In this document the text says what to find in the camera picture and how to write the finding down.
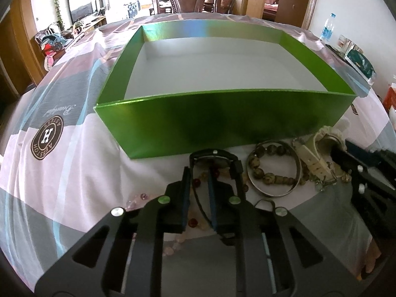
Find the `person's hand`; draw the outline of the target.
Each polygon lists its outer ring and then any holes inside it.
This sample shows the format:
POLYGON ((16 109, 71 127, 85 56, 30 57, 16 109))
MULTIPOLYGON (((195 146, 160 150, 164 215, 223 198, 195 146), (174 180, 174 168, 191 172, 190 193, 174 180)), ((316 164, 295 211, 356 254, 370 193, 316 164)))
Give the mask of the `person's hand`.
POLYGON ((363 267, 357 277, 358 280, 363 280, 375 269, 376 261, 381 256, 381 251, 374 239, 371 239, 367 254, 364 260, 363 267))

